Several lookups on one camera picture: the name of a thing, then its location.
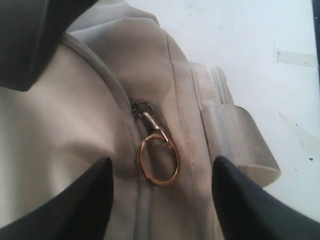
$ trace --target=gold key ring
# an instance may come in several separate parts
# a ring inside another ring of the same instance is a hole
[[[174,152],[174,155],[175,155],[175,170],[174,170],[174,174],[172,175],[172,177],[168,180],[165,180],[165,181],[161,181],[161,180],[158,180],[156,178],[154,178],[147,170],[145,164],[144,164],[144,160],[143,160],[143,157],[144,157],[144,151],[145,151],[145,148],[147,146],[147,142],[148,141],[151,141],[151,140],[155,140],[155,139],[158,139],[158,140],[163,140],[165,142],[168,143],[168,147]],[[179,173],[179,170],[180,170],[180,164],[181,164],[181,159],[180,159],[180,155],[179,155],[179,151],[178,151],[178,148],[176,146],[176,144],[169,138],[169,139],[165,139],[165,137],[162,135],[162,134],[159,134],[159,133],[153,133],[151,135],[149,135],[148,137],[146,137],[140,144],[140,148],[139,148],[139,151],[138,151],[138,154],[137,154],[137,159],[138,159],[138,164],[141,166],[141,169],[142,169],[142,172],[144,174],[144,176],[150,181],[152,182],[154,185],[157,185],[157,186],[161,186],[161,187],[164,187],[164,186],[168,186],[170,184],[172,184],[175,179],[177,178],[178,176],[178,173]]]

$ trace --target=bag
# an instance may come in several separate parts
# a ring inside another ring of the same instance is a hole
[[[98,2],[67,32],[29,91],[0,89],[0,227],[108,156],[105,239],[221,239],[213,160],[227,157],[261,187],[280,176],[223,71],[188,61],[153,15],[120,0]]]

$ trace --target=zipper track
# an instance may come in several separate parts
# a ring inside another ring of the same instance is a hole
[[[132,103],[126,94],[126,91],[113,76],[111,70],[104,61],[93,52],[85,43],[73,37],[69,33],[65,33],[61,40],[62,44],[75,51],[80,55],[103,79],[111,94],[113,95],[119,108],[123,110],[126,118],[129,120],[129,132],[133,141],[135,155],[141,142],[141,136],[132,114]],[[147,240],[149,239],[149,218],[152,187],[148,180],[141,173],[137,165],[137,203],[135,212],[135,226],[133,239]]]

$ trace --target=white floor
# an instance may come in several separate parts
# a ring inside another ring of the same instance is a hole
[[[196,62],[223,68],[282,176],[266,190],[320,222],[320,87],[310,0],[129,0]]]

